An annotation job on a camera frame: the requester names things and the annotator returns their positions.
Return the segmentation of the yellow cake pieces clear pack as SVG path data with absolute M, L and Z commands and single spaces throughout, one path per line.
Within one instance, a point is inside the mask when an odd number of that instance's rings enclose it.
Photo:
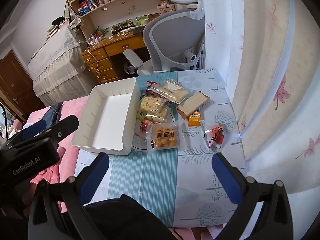
M 149 152 L 181 148 L 181 133 L 176 121 L 153 124 L 146 135 Z

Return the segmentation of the lace covered piano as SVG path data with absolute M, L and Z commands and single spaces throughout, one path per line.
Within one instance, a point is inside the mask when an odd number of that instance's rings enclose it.
M 86 48 L 82 32 L 66 26 L 35 52 L 28 69 L 45 106 L 87 96 L 98 84 L 82 57 Z

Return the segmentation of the orange oats bar packet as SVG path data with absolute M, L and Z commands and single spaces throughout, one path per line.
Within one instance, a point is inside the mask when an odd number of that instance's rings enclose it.
M 188 126 L 189 127 L 199 127 L 201 126 L 201 110 L 198 109 L 188 117 Z

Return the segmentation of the wooden bookshelf with books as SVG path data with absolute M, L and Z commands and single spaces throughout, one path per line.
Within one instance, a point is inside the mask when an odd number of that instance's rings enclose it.
M 84 19 L 85 38 L 97 28 L 106 29 L 134 18 L 158 13 L 161 0 L 67 0 L 73 11 Z

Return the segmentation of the wooden desk with drawers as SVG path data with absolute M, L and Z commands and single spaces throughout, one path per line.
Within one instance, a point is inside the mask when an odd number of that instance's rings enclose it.
M 125 70 L 130 65 L 123 52 L 132 49 L 143 61 L 150 59 L 142 33 L 129 31 L 112 39 L 106 38 L 82 53 L 89 72 L 99 84 L 126 79 L 131 75 Z

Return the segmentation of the bread slice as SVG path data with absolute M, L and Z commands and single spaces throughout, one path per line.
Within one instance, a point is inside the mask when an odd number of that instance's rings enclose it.
M 181 83 L 170 78 L 149 87 L 149 91 L 152 91 L 178 105 L 190 94 L 190 92 L 185 89 Z

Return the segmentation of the floral ceramic plate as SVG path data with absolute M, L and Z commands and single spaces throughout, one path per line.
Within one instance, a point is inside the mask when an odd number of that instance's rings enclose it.
M 173 118 L 172 118 L 172 114 L 169 111 L 168 117 L 166 122 L 174 122 Z M 143 152 L 147 152 L 148 151 L 148 147 L 147 147 L 147 135 L 146 133 L 143 133 L 139 127 L 140 127 L 141 121 L 140 120 L 136 120 L 136 124 L 135 124 L 135 130 L 134 130 L 134 134 L 133 134 L 133 142 L 132 142 L 132 147 L 135 150 L 140 150 Z

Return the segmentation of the walnut date red packet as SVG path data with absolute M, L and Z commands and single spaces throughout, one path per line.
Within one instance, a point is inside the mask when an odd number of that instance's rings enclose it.
M 152 96 L 152 97 L 157 97 L 157 98 L 161 98 L 162 96 L 157 94 L 156 92 L 154 92 L 153 90 L 151 90 L 151 87 L 157 85 L 157 82 L 153 82 L 153 81 L 147 81 L 146 82 L 146 95 L 147 96 Z

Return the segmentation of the red white date snack packet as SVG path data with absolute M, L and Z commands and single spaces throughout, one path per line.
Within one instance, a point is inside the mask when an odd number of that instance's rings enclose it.
M 204 127 L 206 142 L 209 148 L 220 149 L 224 140 L 224 127 L 221 123 L 206 124 Z

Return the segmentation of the green pastry packet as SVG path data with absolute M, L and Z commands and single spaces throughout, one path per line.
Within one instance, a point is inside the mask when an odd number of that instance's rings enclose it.
M 146 119 L 146 113 L 138 111 L 137 112 L 137 119 L 143 122 Z

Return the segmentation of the brown wooden door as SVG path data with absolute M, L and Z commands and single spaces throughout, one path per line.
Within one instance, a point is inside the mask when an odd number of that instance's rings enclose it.
M 27 121 L 31 113 L 44 108 L 35 95 L 32 79 L 12 50 L 1 59 L 1 102 L 20 121 Z

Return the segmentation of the teal patterned tablecloth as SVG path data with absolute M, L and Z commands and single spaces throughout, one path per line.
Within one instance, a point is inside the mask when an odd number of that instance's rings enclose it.
M 242 173 L 246 172 L 246 164 L 224 80 L 215 69 L 166 72 L 135 78 L 140 98 L 146 91 L 147 81 L 161 82 L 167 78 L 178 81 L 190 92 L 201 91 L 210 97 L 201 107 L 201 116 L 205 124 L 223 124 L 222 146 L 220 149 L 209 148 L 203 128 L 189 127 L 172 103 L 170 113 L 179 125 L 181 148 L 143 152 L 132 147 L 128 155 L 109 154 L 110 167 L 92 200 L 97 202 L 128 195 L 168 227 L 194 228 L 228 222 L 236 205 L 229 200 L 215 175 L 212 157 L 216 152 L 221 152 Z M 83 160 L 90 162 L 92 154 L 80 155 L 77 165 L 82 166 Z

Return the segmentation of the floral curtain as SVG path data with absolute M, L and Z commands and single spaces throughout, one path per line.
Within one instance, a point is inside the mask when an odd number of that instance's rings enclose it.
M 244 156 L 289 193 L 319 187 L 319 24 L 308 0 L 204 0 L 206 67 L 225 83 Z

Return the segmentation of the brown paper toast packet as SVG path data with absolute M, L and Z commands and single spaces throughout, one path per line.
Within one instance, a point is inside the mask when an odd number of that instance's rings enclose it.
M 186 119 L 209 100 L 210 97 L 206 96 L 201 91 L 195 92 L 190 98 L 183 101 L 178 106 L 177 112 L 183 119 Z

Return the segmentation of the white plastic storage bin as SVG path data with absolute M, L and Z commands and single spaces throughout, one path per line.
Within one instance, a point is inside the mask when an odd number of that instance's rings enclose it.
M 72 145 L 87 152 L 131 152 L 140 90 L 135 77 L 95 86 L 81 112 Z

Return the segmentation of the popcorn cluster clear bag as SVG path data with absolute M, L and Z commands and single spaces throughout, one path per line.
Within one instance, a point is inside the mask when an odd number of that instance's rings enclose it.
M 167 103 L 165 98 L 146 95 L 140 99 L 137 111 L 144 113 L 150 121 L 164 123 L 170 110 Z

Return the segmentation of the small red candy packet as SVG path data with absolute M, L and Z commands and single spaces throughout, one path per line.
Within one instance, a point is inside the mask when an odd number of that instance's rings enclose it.
M 143 133 L 146 133 L 153 124 L 154 124 L 153 121 L 144 120 L 144 121 L 141 122 L 139 129 L 140 129 Z

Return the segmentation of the grey office chair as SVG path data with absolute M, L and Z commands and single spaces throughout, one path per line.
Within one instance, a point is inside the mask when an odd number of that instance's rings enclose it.
M 139 76 L 196 69 L 205 42 L 204 0 L 169 0 L 175 4 L 195 4 L 157 17 L 143 30 L 150 59 L 143 62 L 132 50 L 123 54 Z

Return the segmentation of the dark blue garment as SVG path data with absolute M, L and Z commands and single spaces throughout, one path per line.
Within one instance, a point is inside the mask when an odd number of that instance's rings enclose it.
M 23 139 L 30 139 L 39 135 L 58 123 L 61 116 L 62 105 L 63 103 L 59 102 L 31 113 L 27 123 L 23 126 Z

